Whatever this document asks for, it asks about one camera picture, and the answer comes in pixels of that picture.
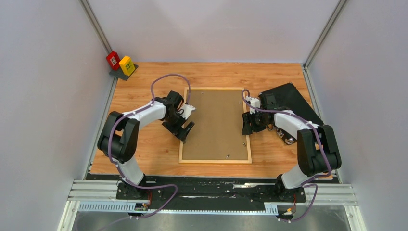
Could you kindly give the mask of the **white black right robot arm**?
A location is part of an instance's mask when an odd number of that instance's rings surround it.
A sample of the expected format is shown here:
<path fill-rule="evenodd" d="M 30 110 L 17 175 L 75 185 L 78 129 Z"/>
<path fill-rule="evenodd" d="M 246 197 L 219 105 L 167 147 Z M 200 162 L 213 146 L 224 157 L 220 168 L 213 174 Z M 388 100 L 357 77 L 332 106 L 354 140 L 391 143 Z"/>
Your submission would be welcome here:
<path fill-rule="evenodd" d="M 260 98 L 250 95 L 242 95 L 242 100 L 250 108 L 242 115 L 242 135 L 273 127 L 287 144 L 297 144 L 297 165 L 277 177 L 274 193 L 279 200 L 287 201 L 295 190 L 316 178 L 329 177 L 333 170 L 341 167 L 342 160 L 331 126 L 306 120 L 288 107 L 267 109 Z"/>

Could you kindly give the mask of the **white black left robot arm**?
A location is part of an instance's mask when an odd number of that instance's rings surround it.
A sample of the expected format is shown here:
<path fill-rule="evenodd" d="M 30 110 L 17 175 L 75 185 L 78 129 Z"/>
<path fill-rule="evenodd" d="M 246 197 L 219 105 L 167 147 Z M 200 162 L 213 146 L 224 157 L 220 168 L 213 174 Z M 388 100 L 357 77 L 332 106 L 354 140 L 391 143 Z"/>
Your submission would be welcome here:
<path fill-rule="evenodd" d="M 154 121 L 161 121 L 171 134 L 185 142 L 194 122 L 187 123 L 195 107 L 171 91 L 166 97 L 155 97 L 145 106 L 120 113 L 112 111 L 104 124 L 97 148 L 117 168 L 122 183 L 136 199 L 148 191 L 145 174 L 137 164 L 135 152 L 139 131 Z"/>

